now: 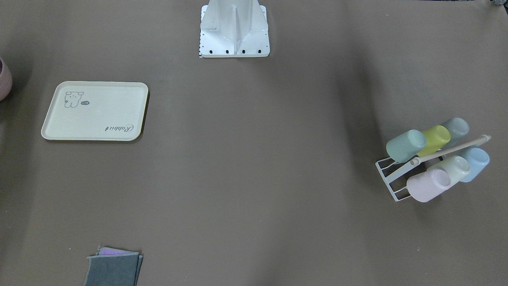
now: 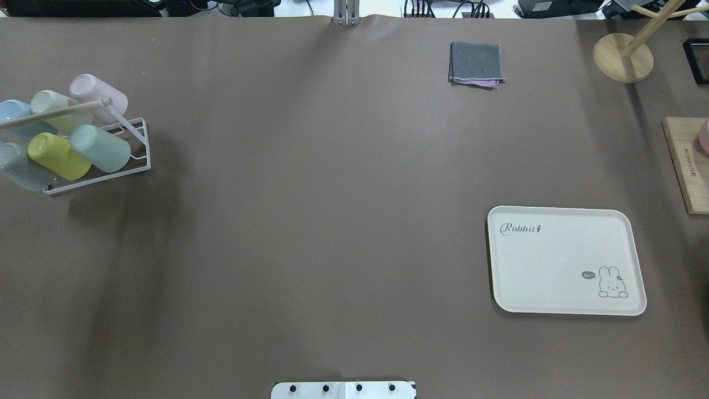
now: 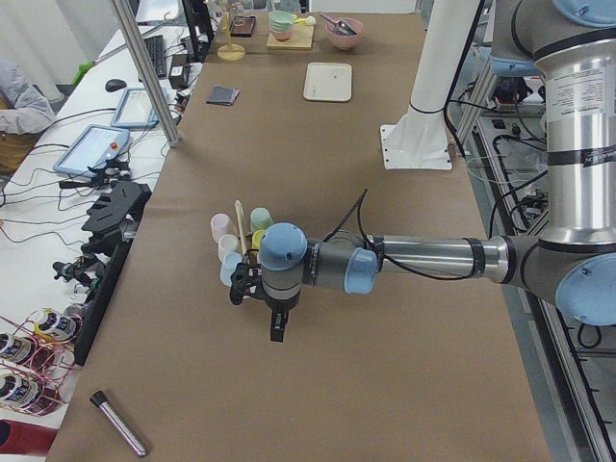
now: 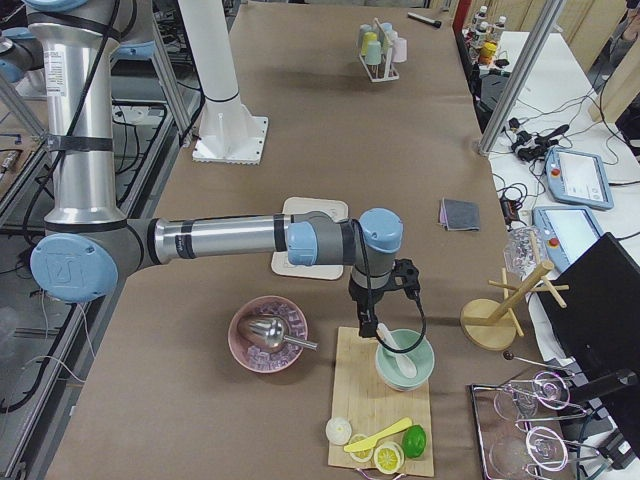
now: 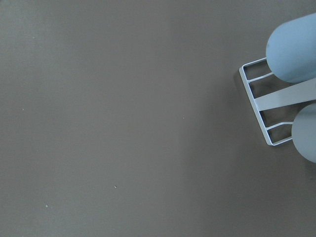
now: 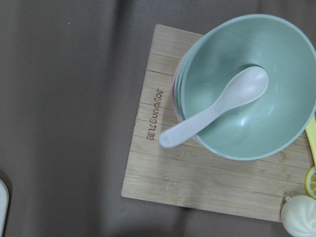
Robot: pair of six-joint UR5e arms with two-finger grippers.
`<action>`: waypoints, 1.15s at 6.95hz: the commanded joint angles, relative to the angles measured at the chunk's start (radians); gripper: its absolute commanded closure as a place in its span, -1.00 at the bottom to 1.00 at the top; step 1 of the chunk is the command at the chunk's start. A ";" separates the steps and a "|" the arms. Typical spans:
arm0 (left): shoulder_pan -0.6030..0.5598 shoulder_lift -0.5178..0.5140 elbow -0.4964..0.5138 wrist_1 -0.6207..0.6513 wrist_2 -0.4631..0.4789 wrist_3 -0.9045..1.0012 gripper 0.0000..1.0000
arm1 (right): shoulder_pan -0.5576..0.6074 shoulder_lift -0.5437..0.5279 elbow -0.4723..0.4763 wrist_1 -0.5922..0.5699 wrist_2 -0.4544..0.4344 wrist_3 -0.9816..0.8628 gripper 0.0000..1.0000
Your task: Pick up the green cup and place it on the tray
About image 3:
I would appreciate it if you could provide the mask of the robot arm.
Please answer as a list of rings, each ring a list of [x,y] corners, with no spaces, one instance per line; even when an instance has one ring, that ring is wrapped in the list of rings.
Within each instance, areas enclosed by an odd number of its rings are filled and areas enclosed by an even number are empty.
[[[284,337],[305,285],[366,294],[384,270],[437,280],[485,277],[525,289],[582,323],[615,322],[615,5],[611,1],[499,1],[492,43],[499,75],[546,80],[549,223],[539,236],[488,240],[350,234],[307,238],[269,227],[260,274],[230,297],[271,311]]]

